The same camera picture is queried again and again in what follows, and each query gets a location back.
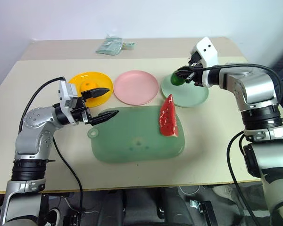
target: pink plate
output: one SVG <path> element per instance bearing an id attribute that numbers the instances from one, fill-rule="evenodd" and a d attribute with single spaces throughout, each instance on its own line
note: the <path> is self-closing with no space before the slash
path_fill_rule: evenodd
<path id="1" fill-rule="evenodd" d="M 153 75 L 144 71 L 128 71 L 114 82 L 114 94 L 129 105 L 144 105 L 158 93 L 159 85 Z"/>

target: table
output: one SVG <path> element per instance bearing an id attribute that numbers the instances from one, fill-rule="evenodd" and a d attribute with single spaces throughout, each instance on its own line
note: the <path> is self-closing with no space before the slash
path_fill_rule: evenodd
<path id="1" fill-rule="evenodd" d="M 246 62 L 228 39 L 216 38 L 212 40 L 213 43 L 214 40 L 221 46 L 220 64 Z M 5 191 L 11 176 L 21 114 L 29 98 L 41 84 L 59 76 L 65 76 L 69 80 L 86 71 L 102 72 L 114 81 L 121 73 L 134 69 L 153 74 L 161 83 L 165 76 L 187 64 L 189 50 L 198 39 L 190 39 L 190 42 L 188 39 L 130 41 L 137 43 L 136 50 L 123 51 L 118 56 L 98 55 L 92 50 L 86 50 L 88 47 L 95 49 L 98 46 L 95 44 L 100 44 L 98 40 L 41 41 L 28 48 L 0 86 L 0 193 Z M 170 50 L 172 48 L 175 49 L 174 55 Z M 163 101 L 159 92 L 146 105 L 162 105 Z M 57 102 L 58 82 L 42 90 L 32 108 L 50 106 Z M 91 111 L 96 115 L 107 108 L 123 106 L 127 105 L 112 95 L 106 103 L 92 108 Z M 100 162 L 94 157 L 90 139 L 87 137 L 91 126 L 82 123 L 78 126 L 67 125 L 55 133 L 55 139 L 86 191 L 138 186 L 232 183 L 226 164 L 226 147 L 234 134 L 244 129 L 232 93 L 213 86 L 209 89 L 208 99 L 202 105 L 193 108 L 176 107 L 176 113 L 183 124 L 186 144 L 183 153 L 172 159 L 122 164 Z M 78 190 L 74 177 L 58 157 L 54 147 L 50 159 L 55 162 L 47 164 L 45 190 Z M 232 146 L 231 161 L 238 181 L 257 180 L 247 173 L 238 141 Z"/>

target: green ball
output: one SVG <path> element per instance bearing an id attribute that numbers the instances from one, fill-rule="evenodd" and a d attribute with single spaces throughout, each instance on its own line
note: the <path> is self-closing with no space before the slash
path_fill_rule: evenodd
<path id="1" fill-rule="evenodd" d="M 180 86 L 185 83 L 185 80 L 177 77 L 176 72 L 174 72 L 171 76 L 171 83 L 172 85 Z"/>

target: toy watermelon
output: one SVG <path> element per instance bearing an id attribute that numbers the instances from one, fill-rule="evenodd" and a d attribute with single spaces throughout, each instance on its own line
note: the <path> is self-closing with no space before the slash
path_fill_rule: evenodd
<path id="1" fill-rule="evenodd" d="M 178 137 L 178 127 L 176 123 L 175 105 L 172 94 L 168 96 L 162 105 L 159 113 L 159 130 L 161 134 L 169 137 Z"/>

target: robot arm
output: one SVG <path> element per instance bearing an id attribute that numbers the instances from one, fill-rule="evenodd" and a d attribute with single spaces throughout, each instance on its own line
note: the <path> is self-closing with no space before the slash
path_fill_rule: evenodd
<path id="1" fill-rule="evenodd" d="M 217 64 L 217 51 L 204 38 L 192 50 L 189 66 L 179 68 L 171 82 L 219 85 L 234 94 L 245 126 L 244 135 L 251 142 L 243 147 L 248 172 L 262 179 L 270 213 L 283 220 L 283 119 L 273 82 L 265 72 L 252 67 L 202 70 Z"/>
<path id="2" fill-rule="evenodd" d="M 85 101 L 99 97 L 109 89 L 96 88 L 82 92 L 78 97 L 75 85 L 60 81 L 60 103 L 51 107 L 35 108 L 23 120 L 23 128 L 16 140 L 14 167 L 8 181 L 0 215 L 0 225 L 44 225 L 47 197 L 40 191 L 45 188 L 45 170 L 49 160 L 53 134 L 65 125 L 79 121 L 96 125 L 115 116 L 118 111 L 92 117 Z"/>

